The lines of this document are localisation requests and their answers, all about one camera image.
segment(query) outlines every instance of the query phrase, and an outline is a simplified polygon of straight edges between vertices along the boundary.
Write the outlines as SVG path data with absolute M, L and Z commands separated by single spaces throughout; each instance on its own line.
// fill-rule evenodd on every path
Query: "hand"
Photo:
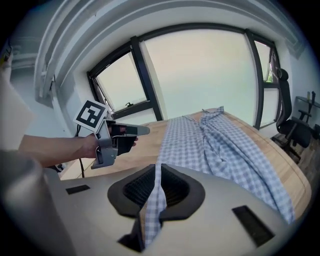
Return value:
M 112 135 L 111 127 L 108 127 L 109 133 Z M 120 132 L 125 132 L 126 128 L 121 127 Z M 82 144 L 82 155 L 83 158 L 96 158 L 96 148 L 99 146 L 98 140 L 95 137 L 95 135 L 92 133 L 88 135 L 87 137 L 82 138 L 83 144 Z

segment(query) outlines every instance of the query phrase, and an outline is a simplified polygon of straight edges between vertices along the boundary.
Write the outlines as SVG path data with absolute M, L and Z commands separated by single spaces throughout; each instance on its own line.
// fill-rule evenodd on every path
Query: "window frame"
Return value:
M 261 126 L 263 107 L 264 107 L 264 93 L 265 93 L 264 90 L 269 88 L 279 89 L 279 84 L 277 82 L 264 81 L 260 57 L 259 57 L 259 53 L 255 44 L 255 41 L 270 47 L 269 63 L 271 63 L 271 66 L 272 65 L 275 66 L 274 71 L 280 68 L 279 56 L 276 49 L 276 45 L 273 41 L 257 33 L 254 33 L 249 29 L 243 29 L 243 28 L 225 25 L 225 24 L 208 23 L 208 22 L 183 23 L 183 24 L 162 27 L 162 28 L 144 33 L 140 36 L 131 37 L 128 42 L 126 42 L 125 44 L 121 45 L 120 47 L 112 51 L 105 58 L 103 58 L 99 63 L 97 63 L 90 71 L 87 72 L 89 85 L 90 85 L 94 99 L 104 104 L 103 97 L 98 89 L 99 85 L 98 85 L 98 82 L 96 81 L 96 77 L 103 70 L 105 70 L 109 65 L 117 61 L 119 58 L 121 58 L 125 54 L 131 52 L 134 60 L 135 68 L 137 70 L 137 73 L 138 73 L 138 76 L 147 100 L 144 102 L 134 104 L 133 106 L 121 109 L 113 113 L 112 117 L 116 120 L 116 119 L 119 119 L 128 115 L 132 115 L 144 110 L 153 109 L 156 120 L 157 121 L 163 120 L 158 99 L 156 96 L 156 92 L 153 88 L 153 84 L 152 84 L 152 81 L 148 72 L 148 68 L 144 60 L 139 43 L 151 38 L 168 34 L 168 33 L 179 32 L 184 30 L 199 30 L 199 29 L 224 30 L 224 31 L 243 34 L 244 36 L 246 36 L 247 43 L 249 45 L 249 50 L 251 51 L 252 61 L 255 65 L 256 78 L 258 81 L 257 111 L 256 111 L 256 117 L 255 117 L 255 124 L 253 125 L 253 127 L 259 130 L 261 128 L 260 126 Z M 276 122 L 276 120 L 279 118 L 280 110 L 281 110 L 280 93 L 278 95 L 279 96 L 278 96 L 277 111 L 276 111 L 274 122 Z

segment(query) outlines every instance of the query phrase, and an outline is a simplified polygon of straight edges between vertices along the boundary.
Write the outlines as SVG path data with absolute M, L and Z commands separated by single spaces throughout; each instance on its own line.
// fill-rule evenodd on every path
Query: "gray fabric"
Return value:
M 147 201 L 146 247 L 160 231 L 159 213 L 166 207 L 162 163 L 232 180 L 279 211 L 288 223 L 295 219 L 291 199 L 268 159 L 223 112 L 223 107 L 206 112 L 199 122 L 189 116 L 168 121 L 155 166 L 155 186 Z

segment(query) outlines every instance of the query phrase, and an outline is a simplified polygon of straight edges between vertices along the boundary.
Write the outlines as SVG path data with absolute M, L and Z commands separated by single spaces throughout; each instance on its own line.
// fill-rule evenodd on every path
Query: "chair backrest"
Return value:
M 291 115 L 292 112 L 292 105 L 291 105 L 291 97 L 290 97 L 290 87 L 288 83 L 289 75 L 287 71 L 280 68 L 277 69 L 276 72 L 279 80 L 279 93 L 280 93 L 280 99 L 281 105 L 282 105 L 282 111 L 280 113 L 280 116 L 278 120 L 276 121 L 276 128 L 279 131 L 279 126 L 288 120 L 288 118 Z

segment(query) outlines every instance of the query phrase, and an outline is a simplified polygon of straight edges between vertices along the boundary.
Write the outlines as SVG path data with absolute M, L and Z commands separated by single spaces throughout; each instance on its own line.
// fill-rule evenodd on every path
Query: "black cable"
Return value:
M 75 133 L 74 137 L 78 137 L 79 136 L 80 129 L 81 129 L 81 126 L 79 124 L 77 124 L 76 133 Z M 84 165 L 82 164 L 81 158 L 79 158 L 79 161 L 80 161 L 80 166 L 81 166 L 81 175 L 82 175 L 82 178 L 84 178 L 85 177 Z

